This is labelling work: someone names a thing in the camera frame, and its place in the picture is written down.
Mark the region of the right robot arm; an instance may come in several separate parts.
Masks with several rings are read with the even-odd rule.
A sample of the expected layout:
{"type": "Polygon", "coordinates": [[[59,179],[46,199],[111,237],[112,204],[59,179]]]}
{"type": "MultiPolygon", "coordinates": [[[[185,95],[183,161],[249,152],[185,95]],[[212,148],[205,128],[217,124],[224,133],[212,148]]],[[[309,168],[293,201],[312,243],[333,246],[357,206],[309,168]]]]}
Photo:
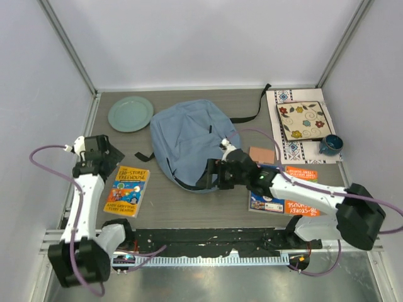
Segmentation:
{"type": "Polygon", "coordinates": [[[197,181],[203,189],[232,189],[246,186],[258,195],[287,199],[319,210],[322,216],[293,219],[284,233],[285,243],[297,249],[311,240],[343,239],[361,250],[371,250],[385,219],[384,210],[363,186],[334,187],[303,181],[279,168],[255,163],[241,149],[222,159],[208,159],[197,181]]]}

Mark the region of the blue illustrated book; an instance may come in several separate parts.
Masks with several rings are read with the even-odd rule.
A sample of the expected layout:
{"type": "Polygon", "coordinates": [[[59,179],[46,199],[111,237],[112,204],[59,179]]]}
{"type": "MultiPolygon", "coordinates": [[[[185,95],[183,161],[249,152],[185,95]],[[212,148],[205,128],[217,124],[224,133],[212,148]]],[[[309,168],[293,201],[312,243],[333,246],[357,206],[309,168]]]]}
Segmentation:
{"type": "Polygon", "coordinates": [[[258,196],[249,191],[248,210],[257,213],[285,213],[285,200],[258,196]]]}

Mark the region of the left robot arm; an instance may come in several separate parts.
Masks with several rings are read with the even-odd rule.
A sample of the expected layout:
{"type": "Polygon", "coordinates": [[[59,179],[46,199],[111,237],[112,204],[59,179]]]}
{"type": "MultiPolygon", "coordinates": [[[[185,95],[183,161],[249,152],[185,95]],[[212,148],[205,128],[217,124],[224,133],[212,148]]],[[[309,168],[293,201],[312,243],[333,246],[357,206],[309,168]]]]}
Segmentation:
{"type": "Polygon", "coordinates": [[[124,154],[106,135],[78,137],[71,150],[79,157],[68,178],[75,187],[72,208],[60,242],[47,252],[64,288],[107,281],[114,251],[129,250],[134,243],[130,224],[124,218],[108,222],[96,233],[101,193],[124,154]]]}

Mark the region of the yellow 130-storey treehouse book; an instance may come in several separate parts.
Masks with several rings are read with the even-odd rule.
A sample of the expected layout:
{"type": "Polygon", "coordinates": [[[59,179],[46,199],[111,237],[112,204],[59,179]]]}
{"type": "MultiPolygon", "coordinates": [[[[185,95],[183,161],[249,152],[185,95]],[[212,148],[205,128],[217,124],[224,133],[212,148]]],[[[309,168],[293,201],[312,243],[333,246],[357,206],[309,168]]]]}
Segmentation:
{"type": "Polygon", "coordinates": [[[120,166],[103,211],[136,218],[149,178],[149,170],[120,166]]]}

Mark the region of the light blue backpack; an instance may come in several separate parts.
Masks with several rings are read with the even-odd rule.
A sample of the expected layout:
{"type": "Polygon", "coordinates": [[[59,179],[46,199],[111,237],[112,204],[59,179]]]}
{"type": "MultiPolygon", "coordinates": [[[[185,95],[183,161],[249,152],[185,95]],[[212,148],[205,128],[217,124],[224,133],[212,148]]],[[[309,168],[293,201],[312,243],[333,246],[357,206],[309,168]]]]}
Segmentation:
{"type": "Polygon", "coordinates": [[[151,155],[137,152],[135,156],[142,162],[156,160],[163,173],[179,187],[194,193],[209,193],[219,189],[218,185],[213,189],[196,186],[207,160],[222,160],[219,145],[224,138],[240,148],[241,139],[235,125],[256,117],[229,118],[206,99],[178,103],[151,118],[151,155]]]}

